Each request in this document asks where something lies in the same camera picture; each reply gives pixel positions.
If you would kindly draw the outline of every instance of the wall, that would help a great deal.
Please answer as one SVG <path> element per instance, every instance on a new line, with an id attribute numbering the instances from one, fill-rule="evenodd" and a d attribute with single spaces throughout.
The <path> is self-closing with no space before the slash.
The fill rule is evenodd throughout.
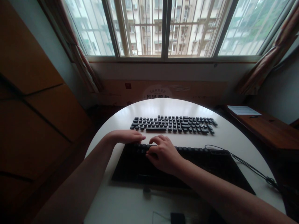
<path id="1" fill-rule="evenodd" d="M 37 0 L 9 0 L 9 2 L 41 45 L 81 106 L 87 109 L 95 105 L 96 99 L 83 85 L 75 66 L 70 62 Z"/>
<path id="2" fill-rule="evenodd" d="M 287 124 L 299 118 L 299 53 L 291 58 L 268 75 L 259 94 L 249 103 Z"/>
<path id="3" fill-rule="evenodd" d="M 91 63 L 91 66 L 101 79 L 227 82 L 219 103 L 237 104 L 246 96 L 234 93 L 234 88 L 254 64 Z"/>

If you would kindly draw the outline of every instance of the mechanical keyboard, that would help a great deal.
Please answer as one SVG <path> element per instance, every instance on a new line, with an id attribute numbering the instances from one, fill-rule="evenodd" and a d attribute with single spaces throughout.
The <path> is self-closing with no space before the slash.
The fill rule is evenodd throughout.
<path id="1" fill-rule="evenodd" d="M 166 174 L 146 158 L 152 145 L 126 144 L 112 176 L 113 181 L 190 189 L 175 176 Z M 175 147 L 179 154 L 202 169 L 252 193 L 255 192 L 227 150 Z"/>
<path id="2" fill-rule="evenodd" d="M 158 116 L 158 118 L 135 117 L 130 129 L 146 131 L 193 132 L 215 134 L 212 125 L 217 126 L 213 118 Z"/>

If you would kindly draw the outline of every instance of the white table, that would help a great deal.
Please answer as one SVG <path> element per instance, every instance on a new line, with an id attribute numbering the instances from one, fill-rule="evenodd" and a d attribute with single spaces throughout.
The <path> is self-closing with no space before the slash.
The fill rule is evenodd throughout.
<path id="1" fill-rule="evenodd" d="M 197 148 L 203 148 L 206 144 L 220 146 L 242 158 L 266 176 L 274 178 L 259 151 L 234 125 L 203 106 L 177 99 L 144 100 L 120 110 L 99 129 L 90 143 L 85 157 L 88 156 L 108 132 L 116 129 L 129 129 L 134 117 L 156 118 L 158 115 L 213 117 L 218 123 L 217 127 L 213 127 L 215 131 L 214 136 L 210 133 L 208 135 L 201 135 L 189 132 L 186 134 L 165 132 L 164 135 L 168 136 L 175 146 Z M 157 134 L 143 131 L 143 135 L 146 136 L 146 139 L 142 141 L 142 144 L 148 144 L 149 140 Z M 162 193 L 162 196 L 152 195 L 148 199 L 144 196 L 141 188 L 111 185 L 111 177 L 123 147 L 124 144 L 117 144 L 115 146 L 102 184 L 88 211 L 84 224 L 152 223 L 153 211 L 163 214 L 169 214 L 170 212 L 184 212 L 190 215 L 198 214 L 202 206 L 202 203 L 198 199 L 167 193 Z M 286 213 L 280 194 L 249 168 L 238 161 L 236 163 L 257 197 L 271 204 L 281 212 Z"/>

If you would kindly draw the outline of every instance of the curtain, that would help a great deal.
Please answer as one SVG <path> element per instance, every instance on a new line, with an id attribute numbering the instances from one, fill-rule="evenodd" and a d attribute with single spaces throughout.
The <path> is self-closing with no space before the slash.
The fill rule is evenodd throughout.
<path id="1" fill-rule="evenodd" d="M 238 83 L 236 91 L 244 95 L 256 95 L 272 68 L 279 63 L 297 37 L 299 30 L 299 1 L 288 14 L 272 48 L 256 63 Z"/>
<path id="2" fill-rule="evenodd" d="M 59 31 L 60 37 L 64 39 L 69 47 L 72 59 L 76 64 L 79 74 L 83 79 L 85 85 L 91 93 L 99 93 L 103 90 L 103 86 L 97 79 L 94 71 L 90 67 L 90 64 L 84 55 L 79 43 L 77 41 L 76 35 L 73 31 L 72 25 L 69 23 L 67 6 L 64 5 L 63 0 L 39 0 L 45 13 L 47 14 L 50 22 L 53 25 L 55 23 L 54 29 Z"/>

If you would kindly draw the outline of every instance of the window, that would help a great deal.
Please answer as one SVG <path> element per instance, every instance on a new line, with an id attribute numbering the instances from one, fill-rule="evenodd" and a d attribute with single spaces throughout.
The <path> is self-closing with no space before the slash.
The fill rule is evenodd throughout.
<path id="1" fill-rule="evenodd" d="M 230 7 L 235 0 L 173 0 L 165 10 L 170 16 L 164 18 L 163 0 L 64 1 L 87 56 L 200 61 L 225 56 L 260 58 L 295 0 L 239 0 L 235 9 Z"/>

